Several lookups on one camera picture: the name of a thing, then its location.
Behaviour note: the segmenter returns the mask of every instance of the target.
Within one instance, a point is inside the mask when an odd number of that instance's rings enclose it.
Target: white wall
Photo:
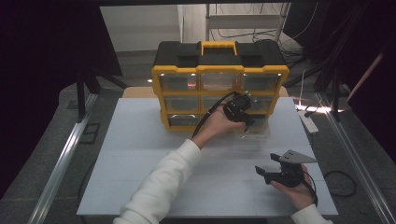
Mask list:
[[[177,6],[101,7],[115,51],[154,50],[180,41]]]

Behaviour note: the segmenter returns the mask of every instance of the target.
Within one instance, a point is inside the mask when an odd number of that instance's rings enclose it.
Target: person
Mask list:
[[[220,105],[209,116],[203,129],[192,139],[186,141],[176,150],[170,151],[153,168],[143,180],[131,200],[120,210],[120,216],[113,224],[154,224],[159,223],[169,212],[171,202],[178,190],[186,183],[191,170],[201,159],[201,149],[213,138],[234,129],[245,127],[243,122],[229,121]],[[293,189],[275,181],[274,188],[285,193],[292,204],[299,210],[291,215],[297,224],[332,223],[322,217],[312,201],[310,192],[304,185]]]

